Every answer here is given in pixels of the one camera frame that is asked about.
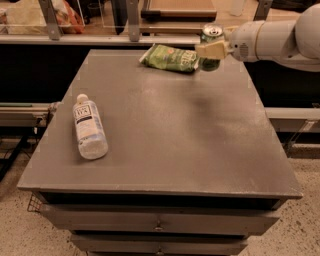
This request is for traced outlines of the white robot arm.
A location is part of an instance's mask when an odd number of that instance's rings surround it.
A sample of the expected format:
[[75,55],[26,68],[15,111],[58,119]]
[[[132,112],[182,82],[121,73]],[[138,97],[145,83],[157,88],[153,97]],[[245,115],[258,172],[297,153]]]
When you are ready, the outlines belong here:
[[222,32],[222,37],[196,45],[197,55],[214,60],[231,55],[241,62],[273,61],[296,70],[320,71],[320,4],[296,20],[250,21]]

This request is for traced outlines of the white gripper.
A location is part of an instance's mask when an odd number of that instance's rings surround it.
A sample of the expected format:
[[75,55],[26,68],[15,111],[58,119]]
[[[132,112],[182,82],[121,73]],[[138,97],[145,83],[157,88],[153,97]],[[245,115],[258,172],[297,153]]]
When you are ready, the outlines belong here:
[[[224,27],[224,33],[231,33],[229,38],[232,56],[242,62],[256,62],[258,60],[256,45],[259,31],[264,21],[250,21],[240,26]],[[195,51],[201,58],[224,59],[230,52],[230,47],[224,40],[201,43],[195,46]]]

